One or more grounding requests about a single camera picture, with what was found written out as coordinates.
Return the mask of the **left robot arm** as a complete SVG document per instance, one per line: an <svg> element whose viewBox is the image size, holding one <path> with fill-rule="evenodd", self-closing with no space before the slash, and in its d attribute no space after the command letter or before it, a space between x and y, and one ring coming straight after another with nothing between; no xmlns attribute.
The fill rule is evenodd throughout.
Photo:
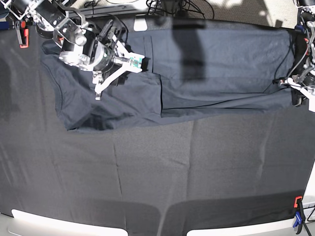
<svg viewBox="0 0 315 236"><path fill-rule="evenodd" d="M315 2L295 0L297 25L295 31L305 35L306 48L298 62L284 78L274 79L273 83L291 88L292 104L301 106L307 99L308 110L315 111Z"/></svg>

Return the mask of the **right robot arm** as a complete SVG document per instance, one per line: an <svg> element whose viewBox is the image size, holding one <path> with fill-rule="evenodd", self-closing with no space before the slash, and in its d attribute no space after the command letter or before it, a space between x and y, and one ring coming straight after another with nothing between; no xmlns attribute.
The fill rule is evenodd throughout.
<svg viewBox="0 0 315 236"><path fill-rule="evenodd" d="M2 0L1 4L16 18L16 30L22 34L21 48L28 46L28 31L22 24L31 22L60 47L63 63L92 72L96 100L124 73L142 71L144 55L125 48L120 41L123 25L115 26L120 21L116 16L99 28L80 10L59 0Z"/></svg>

